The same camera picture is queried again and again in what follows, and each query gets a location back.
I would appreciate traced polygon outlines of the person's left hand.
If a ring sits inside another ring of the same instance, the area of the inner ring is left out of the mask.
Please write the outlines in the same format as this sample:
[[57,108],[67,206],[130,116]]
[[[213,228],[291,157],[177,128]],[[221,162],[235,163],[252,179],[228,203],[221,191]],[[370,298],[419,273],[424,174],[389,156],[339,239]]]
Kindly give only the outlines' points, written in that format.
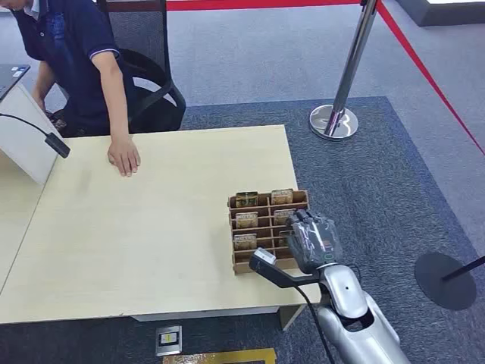
[[137,148],[129,134],[111,136],[107,155],[109,162],[124,177],[130,177],[137,173],[141,165]]

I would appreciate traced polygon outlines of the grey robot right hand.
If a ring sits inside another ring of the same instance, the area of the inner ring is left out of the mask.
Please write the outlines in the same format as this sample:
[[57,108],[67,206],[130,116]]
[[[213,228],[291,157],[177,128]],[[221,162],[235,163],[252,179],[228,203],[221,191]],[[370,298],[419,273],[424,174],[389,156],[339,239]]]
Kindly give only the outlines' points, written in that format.
[[287,245],[299,269],[307,275],[342,260],[342,248],[333,220],[297,209],[286,220],[291,234]]

